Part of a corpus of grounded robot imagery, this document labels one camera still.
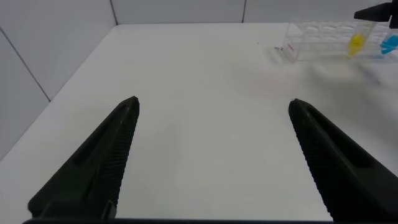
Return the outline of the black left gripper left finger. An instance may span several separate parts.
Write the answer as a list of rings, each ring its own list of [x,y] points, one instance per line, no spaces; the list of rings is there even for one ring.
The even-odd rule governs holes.
[[[120,102],[31,198],[32,216],[115,216],[138,117],[137,97]]]

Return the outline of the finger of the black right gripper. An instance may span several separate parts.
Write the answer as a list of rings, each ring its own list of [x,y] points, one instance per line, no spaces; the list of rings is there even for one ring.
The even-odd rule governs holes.
[[[373,22],[389,22],[389,28],[396,29],[397,2],[385,2],[356,11],[354,14],[354,18]]]

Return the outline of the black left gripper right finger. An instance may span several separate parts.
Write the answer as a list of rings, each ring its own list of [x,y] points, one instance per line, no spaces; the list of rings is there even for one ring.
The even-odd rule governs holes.
[[[311,104],[289,103],[310,173],[336,222],[397,221],[397,176]]]

